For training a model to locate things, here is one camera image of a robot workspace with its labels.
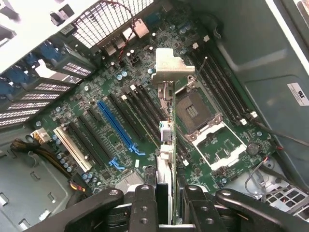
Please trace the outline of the silver chipset heatsink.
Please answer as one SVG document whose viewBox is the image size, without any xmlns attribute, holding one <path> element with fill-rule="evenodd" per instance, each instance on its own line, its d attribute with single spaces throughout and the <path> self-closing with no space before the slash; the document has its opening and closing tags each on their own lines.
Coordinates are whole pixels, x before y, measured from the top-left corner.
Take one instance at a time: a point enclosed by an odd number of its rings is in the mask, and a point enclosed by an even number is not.
<svg viewBox="0 0 309 232">
<path fill-rule="evenodd" d="M 141 175 L 137 171 L 132 171 L 117 184 L 115 184 L 115 188 L 121 190 L 123 193 L 127 193 L 130 186 L 143 183 L 144 180 Z"/>
</svg>

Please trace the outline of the metal disk bay cage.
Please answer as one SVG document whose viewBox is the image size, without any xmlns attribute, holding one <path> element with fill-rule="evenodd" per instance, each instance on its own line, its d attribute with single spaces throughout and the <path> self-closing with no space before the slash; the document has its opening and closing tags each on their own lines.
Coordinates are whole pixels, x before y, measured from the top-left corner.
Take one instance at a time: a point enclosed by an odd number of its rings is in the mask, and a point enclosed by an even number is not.
<svg viewBox="0 0 309 232">
<path fill-rule="evenodd" d="M 309 222 L 309 192 L 277 172 L 272 160 L 265 159 L 254 167 L 244 187 L 249 196 Z"/>
</svg>

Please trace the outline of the blue expansion slot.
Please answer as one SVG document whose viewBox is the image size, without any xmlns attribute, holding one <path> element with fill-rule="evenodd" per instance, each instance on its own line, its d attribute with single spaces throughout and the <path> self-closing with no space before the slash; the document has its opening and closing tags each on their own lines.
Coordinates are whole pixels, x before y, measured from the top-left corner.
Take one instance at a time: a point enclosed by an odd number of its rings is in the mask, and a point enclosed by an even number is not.
<svg viewBox="0 0 309 232">
<path fill-rule="evenodd" d="M 118 122 L 114 114 L 110 111 L 109 107 L 103 102 L 98 101 L 97 106 L 104 116 L 108 119 L 109 123 L 112 125 L 114 130 L 118 133 L 123 143 L 127 146 L 129 151 L 136 153 L 138 156 L 145 156 L 144 152 L 139 151 L 138 145 L 134 143 L 121 124 Z"/>
</svg>

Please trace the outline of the white expansion slot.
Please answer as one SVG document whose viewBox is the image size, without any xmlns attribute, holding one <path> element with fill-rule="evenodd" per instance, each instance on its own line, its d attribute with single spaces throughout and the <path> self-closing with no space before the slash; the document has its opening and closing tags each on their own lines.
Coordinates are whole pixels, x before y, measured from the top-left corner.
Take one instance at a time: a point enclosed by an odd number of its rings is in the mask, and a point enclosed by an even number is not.
<svg viewBox="0 0 309 232">
<path fill-rule="evenodd" d="M 92 169 L 92 165 L 90 164 L 90 162 L 84 158 L 84 154 L 75 144 L 75 142 L 71 139 L 71 137 L 62 129 L 61 126 L 56 127 L 53 132 L 59 138 L 64 147 L 68 150 L 70 155 L 75 159 L 75 161 L 84 172 Z"/>
</svg>

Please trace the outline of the black expansion slot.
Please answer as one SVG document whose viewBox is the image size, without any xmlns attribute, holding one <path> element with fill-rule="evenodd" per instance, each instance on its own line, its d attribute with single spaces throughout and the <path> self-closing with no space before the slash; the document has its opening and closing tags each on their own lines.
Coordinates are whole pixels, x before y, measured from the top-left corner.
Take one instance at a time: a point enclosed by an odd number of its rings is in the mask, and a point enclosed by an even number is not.
<svg viewBox="0 0 309 232">
<path fill-rule="evenodd" d="M 108 96 L 109 101 L 112 103 L 112 105 L 115 107 L 115 109 L 118 111 L 118 113 L 121 115 L 123 120 L 129 125 L 131 130 L 134 132 L 135 136 L 140 140 L 144 141 L 144 137 L 141 134 L 141 131 L 136 126 L 134 121 L 129 117 L 128 113 L 124 110 L 124 108 L 121 106 L 120 102 L 117 100 L 117 98 L 113 94 L 109 94 Z"/>
</svg>

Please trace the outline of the CPU socket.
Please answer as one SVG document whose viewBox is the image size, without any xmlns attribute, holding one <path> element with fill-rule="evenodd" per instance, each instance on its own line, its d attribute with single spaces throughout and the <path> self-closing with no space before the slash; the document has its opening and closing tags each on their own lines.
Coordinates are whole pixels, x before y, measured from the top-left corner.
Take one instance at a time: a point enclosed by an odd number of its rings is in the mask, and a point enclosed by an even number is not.
<svg viewBox="0 0 309 232">
<path fill-rule="evenodd" d="M 180 132 L 188 142 L 198 145 L 224 128 L 223 115 L 214 103 L 203 97 L 207 93 L 196 77 L 189 75 L 187 83 L 176 91 L 176 115 Z"/>
</svg>

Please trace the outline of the green motherboard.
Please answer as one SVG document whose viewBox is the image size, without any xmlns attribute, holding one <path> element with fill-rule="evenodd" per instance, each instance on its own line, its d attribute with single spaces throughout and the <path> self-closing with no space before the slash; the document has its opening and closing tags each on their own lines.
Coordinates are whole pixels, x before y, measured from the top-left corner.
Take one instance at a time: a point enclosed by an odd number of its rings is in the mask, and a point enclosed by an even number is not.
<svg viewBox="0 0 309 232">
<path fill-rule="evenodd" d="M 115 187 L 120 180 L 137 171 L 145 179 L 145 168 L 155 166 L 159 156 L 159 122 L 167 118 L 151 84 L 155 72 L 155 49 L 172 48 L 185 63 L 195 65 L 196 73 L 205 56 L 207 62 L 197 80 L 208 99 L 223 115 L 225 127 L 198 145 L 183 138 L 176 117 L 176 167 L 190 184 L 204 186 L 209 192 L 223 188 L 243 172 L 258 165 L 275 152 L 272 137 L 253 124 L 255 111 L 248 97 L 217 48 L 214 37 L 201 22 L 184 11 L 174 11 L 151 25 L 151 34 L 129 46 L 122 63 L 105 58 L 102 68 L 58 100 L 38 117 L 50 134 L 56 159 L 72 174 L 73 181 L 98 193 Z M 108 99 L 113 94 L 141 131 L 140 141 Z M 103 101 L 145 156 L 129 151 L 118 133 L 97 106 Z M 92 169 L 84 172 L 53 130 L 61 126 L 71 137 Z M 246 148 L 257 143 L 260 152 L 251 156 Z"/>
</svg>

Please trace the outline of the metal locking lever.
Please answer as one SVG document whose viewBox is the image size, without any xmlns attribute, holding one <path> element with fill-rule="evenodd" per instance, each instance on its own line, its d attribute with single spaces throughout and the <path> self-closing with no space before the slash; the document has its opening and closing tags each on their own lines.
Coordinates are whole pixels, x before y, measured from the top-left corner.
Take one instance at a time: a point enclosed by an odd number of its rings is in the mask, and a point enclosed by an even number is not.
<svg viewBox="0 0 309 232">
<path fill-rule="evenodd" d="M 205 56 L 205 57 L 204 57 L 204 59 L 203 59 L 202 64 L 200 65 L 200 67 L 199 67 L 199 69 L 198 69 L 197 73 L 195 74 L 195 79 L 197 79 L 197 78 L 198 78 L 198 76 L 200 75 L 200 73 L 201 73 L 202 69 L 204 68 L 204 66 L 205 66 L 205 64 L 206 64 L 206 62 L 207 62 L 207 59 L 208 59 L 208 57 L 207 57 L 207 56 Z"/>
</svg>

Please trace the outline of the open black PC case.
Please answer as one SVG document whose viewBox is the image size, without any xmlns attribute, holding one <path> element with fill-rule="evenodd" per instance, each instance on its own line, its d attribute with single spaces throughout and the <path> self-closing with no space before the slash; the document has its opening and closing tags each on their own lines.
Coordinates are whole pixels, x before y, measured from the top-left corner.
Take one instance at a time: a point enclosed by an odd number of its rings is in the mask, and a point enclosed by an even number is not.
<svg viewBox="0 0 309 232">
<path fill-rule="evenodd" d="M 14 88 L 0 100 L 0 232 L 24 232 L 115 188 L 94 194 L 81 177 L 73 181 L 38 117 L 94 76 L 105 58 L 121 64 L 129 46 L 174 11 L 199 20 L 214 37 L 254 107 L 253 124 L 275 143 L 265 159 L 309 192 L 309 0 L 0 0 L 0 80 Z M 45 41 L 61 51 L 60 62 L 43 60 Z M 40 67 L 27 70 L 23 57 L 30 52 Z M 7 77 L 13 66 L 28 75 L 26 83 Z M 221 189 L 248 195 L 244 182 L 254 167 Z M 156 180 L 158 232 L 195 232 L 183 222 L 177 183 L 176 223 L 167 224 L 168 188 Z"/>
</svg>

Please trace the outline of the blue slot cover clip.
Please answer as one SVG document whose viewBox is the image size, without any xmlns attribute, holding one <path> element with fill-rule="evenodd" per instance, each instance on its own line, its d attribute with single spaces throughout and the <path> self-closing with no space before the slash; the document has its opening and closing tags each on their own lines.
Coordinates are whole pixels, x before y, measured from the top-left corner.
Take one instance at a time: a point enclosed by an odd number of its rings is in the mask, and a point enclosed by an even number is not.
<svg viewBox="0 0 309 232">
<path fill-rule="evenodd" d="M 25 74 L 20 68 L 13 66 L 6 71 L 7 77 L 14 83 L 26 83 L 28 81 L 28 75 Z"/>
<path fill-rule="evenodd" d="M 49 41 L 45 41 L 39 45 L 39 51 L 43 60 L 47 61 L 48 63 L 53 64 L 62 60 L 61 51 L 59 51 L 57 47 L 54 47 L 53 44 Z"/>
<path fill-rule="evenodd" d="M 7 99 L 13 92 L 14 88 L 8 82 L 0 80 L 0 100 Z"/>
<path fill-rule="evenodd" d="M 29 70 L 29 69 L 36 69 L 38 67 L 40 67 L 40 63 L 39 63 L 39 59 L 37 58 L 37 56 L 30 52 L 27 55 L 25 55 L 23 57 L 23 61 L 24 61 L 24 67 Z"/>
</svg>

